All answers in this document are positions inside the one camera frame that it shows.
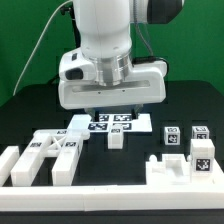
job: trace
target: green wall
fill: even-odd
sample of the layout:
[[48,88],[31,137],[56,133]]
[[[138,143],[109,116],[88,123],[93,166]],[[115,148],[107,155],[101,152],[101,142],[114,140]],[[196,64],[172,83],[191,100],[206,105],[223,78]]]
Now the green wall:
[[[1,2],[0,105],[12,97],[16,84],[48,18],[63,0]],[[205,80],[224,94],[224,0],[186,0],[168,25],[149,25],[155,55],[170,63],[168,80]],[[133,55],[145,56],[133,38]],[[69,16],[57,15],[37,51],[22,87],[46,83],[57,74],[64,52],[73,49]]]

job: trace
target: black tabletop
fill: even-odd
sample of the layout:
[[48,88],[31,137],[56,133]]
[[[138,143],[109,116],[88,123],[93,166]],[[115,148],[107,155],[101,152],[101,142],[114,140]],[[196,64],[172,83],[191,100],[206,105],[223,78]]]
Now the black tabletop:
[[[207,126],[216,147],[215,158],[224,168],[224,97],[209,83],[167,82],[163,103],[144,105],[150,113],[152,133],[125,133],[122,150],[108,150],[107,134],[91,134],[84,142],[73,185],[126,185],[145,183],[145,161],[154,154],[190,152],[192,126]],[[98,108],[100,113],[130,113],[130,107]],[[74,114],[58,101],[56,85],[32,85],[0,108],[0,153],[18,145],[22,152],[38,129],[67,128]],[[166,146],[165,126],[179,126],[181,144]],[[33,186],[52,186],[51,169],[55,159],[45,159]],[[5,186],[11,186],[10,179]],[[105,211],[0,213],[0,223],[223,223],[224,210]]]

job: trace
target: small white cube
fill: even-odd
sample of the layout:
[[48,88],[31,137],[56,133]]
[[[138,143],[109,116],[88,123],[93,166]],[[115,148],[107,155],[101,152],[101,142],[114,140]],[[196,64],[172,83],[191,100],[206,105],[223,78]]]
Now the small white cube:
[[165,127],[164,141],[166,145],[180,145],[179,127]]
[[191,139],[192,175],[205,176],[213,171],[215,146],[211,139]]
[[192,127],[193,139],[209,139],[209,130],[206,126],[193,126]]
[[124,131],[121,124],[113,125],[108,132],[108,149],[122,149]]

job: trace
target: white tower block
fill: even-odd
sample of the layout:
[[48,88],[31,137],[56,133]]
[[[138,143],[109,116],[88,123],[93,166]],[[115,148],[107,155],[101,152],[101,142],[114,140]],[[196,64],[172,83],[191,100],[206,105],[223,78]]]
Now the white tower block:
[[54,186],[70,186],[75,175],[79,157],[82,151],[83,140],[88,139],[89,131],[72,132],[67,134],[60,154],[52,169]]
[[0,157],[0,187],[10,176],[10,171],[19,159],[18,146],[9,146]]
[[29,187],[37,175],[43,161],[46,148],[51,144],[49,134],[34,136],[11,171],[14,187]]
[[191,181],[211,182],[215,147],[211,139],[191,139]]

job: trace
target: cable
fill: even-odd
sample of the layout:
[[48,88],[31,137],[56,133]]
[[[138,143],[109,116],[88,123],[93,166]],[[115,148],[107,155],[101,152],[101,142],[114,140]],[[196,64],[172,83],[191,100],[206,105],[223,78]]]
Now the cable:
[[13,96],[16,95],[16,92],[17,92],[18,86],[19,86],[19,84],[20,84],[20,81],[21,81],[21,79],[23,78],[23,76],[24,76],[24,74],[25,74],[25,72],[26,72],[26,70],[27,70],[27,68],[28,68],[28,66],[29,66],[29,64],[30,64],[30,62],[31,62],[31,60],[33,59],[33,56],[34,56],[34,54],[36,53],[37,48],[39,47],[40,42],[42,41],[42,39],[43,39],[43,37],[44,37],[44,35],[45,35],[45,33],[46,33],[46,31],[47,31],[47,29],[48,29],[48,27],[49,27],[51,21],[52,21],[52,19],[55,17],[55,15],[57,14],[57,12],[60,10],[61,7],[63,7],[64,5],[66,5],[66,4],[68,4],[68,3],[71,3],[71,2],[72,2],[72,0],[69,0],[69,1],[66,1],[66,2],[64,2],[63,4],[61,4],[61,5],[54,11],[54,13],[52,14],[52,16],[51,16],[50,19],[48,20],[48,22],[47,22],[47,24],[46,24],[46,26],[45,26],[45,28],[44,28],[42,34],[40,35],[39,40],[37,41],[37,44],[36,44],[35,48],[33,49],[32,54],[30,55],[30,57],[29,57],[29,59],[28,59],[26,65],[24,66],[21,75],[19,76],[19,79],[18,79],[18,81],[17,81],[17,83],[16,83],[16,86],[15,86],[15,88],[14,88],[14,91],[13,91]]
[[137,0],[133,0],[133,17],[134,17],[135,30],[136,30],[138,36],[142,39],[142,41],[145,44],[146,48],[148,49],[150,55],[153,56],[154,55],[153,50],[152,50],[150,44],[145,40],[144,36],[142,35],[142,32],[141,32],[139,24],[138,24]]

